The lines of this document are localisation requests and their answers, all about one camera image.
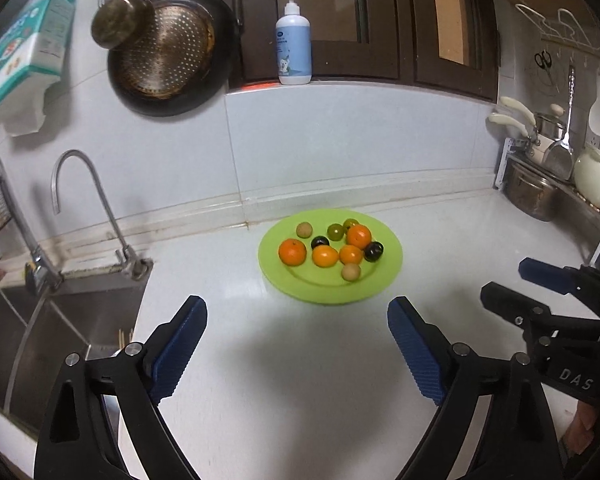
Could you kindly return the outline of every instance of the blue gripper pad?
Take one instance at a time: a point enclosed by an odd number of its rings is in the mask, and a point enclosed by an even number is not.
[[[525,258],[520,262],[518,272],[523,280],[544,286],[558,294],[565,295],[575,291],[571,274],[561,267]]]
[[[426,330],[427,325],[406,298],[396,298],[389,303],[387,319],[389,330],[402,352],[420,393],[439,406],[446,396],[446,389],[441,382],[441,365],[418,331]]]
[[[144,372],[152,381],[155,404],[171,397],[206,328],[206,304],[189,296],[170,322],[158,325],[146,342]]]

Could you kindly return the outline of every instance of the white pitcher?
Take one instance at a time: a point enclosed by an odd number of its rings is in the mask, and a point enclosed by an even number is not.
[[[585,146],[573,167],[573,179],[581,195],[600,208],[600,150]]]

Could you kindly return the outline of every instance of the faucet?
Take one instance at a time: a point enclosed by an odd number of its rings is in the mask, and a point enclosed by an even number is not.
[[[113,212],[109,206],[109,201],[107,200],[104,190],[102,189],[98,172],[96,171],[91,159],[80,150],[68,150],[67,152],[64,152],[62,155],[60,155],[60,158],[58,158],[58,161],[54,166],[54,171],[51,175],[51,200],[54,207],[54,214],[58,214],[60,212],[60,201],[58,200],[58,175],[60,173],[60,168],[62,167],[64,161],[71,156],[80,158],[87,165],[87,168],[89,168],[89,171],[91,172],[91,178],[93,179],[93,183],[98,191],[104,211],[106,211],[107,217],[109,217],[109,222],[112,225],[118,240],[120,240],[120,244],[122,244],[122,252],[120,250],[116,250],[116,256],[118,257],[120,265],[122,266],[123,274],[129,276],[132,280],[141,280],[146,275],[149,267],[136,255],[133,247],[126,243],[125,237],[118,226],[118,222],[116,222],[115,216],[113,216]]]
[[[0,160],[0,190],[4,197],[4,203],[11,214],[11,218],[16,223],[18,230],[22,234],[24,243],[27,245],[31,254],[32,263],[25,264],[25,285],[26,289],[33,295],[39,296],[45,286],[52,289],[58,288],[62,283],[62,275],[56,269],[54,264],[49,259],[48,255],[43,251],[31,232],[27,221],[22,214],[20,206],[11,193],[11,187],[7,181],[7,174],[4,171],[4,166]]]

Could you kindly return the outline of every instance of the bottle label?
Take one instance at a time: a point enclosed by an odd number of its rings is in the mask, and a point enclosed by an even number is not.
[[[279,27],[278,75],[311,75],[311,31],[310,27]]]

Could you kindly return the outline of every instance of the wall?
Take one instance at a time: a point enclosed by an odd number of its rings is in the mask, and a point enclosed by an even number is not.
[[[559,49],[542,42],[538,30],[507,0],[494,0],[498,28],[501,36],[502,63],[500,67],[499,95],[507,95],[522,101],[533,111],[549,113],[549,105],[558,103],[565,110],[568,106],[567,74],[570,49]],[[600,46],[600,30],[588,31],[595,46]],[[550,86],[534,61],[534,54],[546,48],[552,56],[552,73],[560,92]],[[600,137],[587,127],[589,109],[596,100],[596,69],[600,62],[591,56],[574,54],[576,85],[573,109],[573,146],[582,146],[585,138],[600,148]]]
[[[62,168],[62,212],[52,215],[52,168],[70,148],[93,159],[119,218],[306,182],[496,165],[505,133],[486,126],[492,106],[435,91],[318,83],[220,92],[177,118],[132,113],[90,38],[95,10],[96,0],[77,1],[65,73],[47,92],[42,130],[11,138],[0,126],[0,156],[39,239],[105,221],[77,159]]]

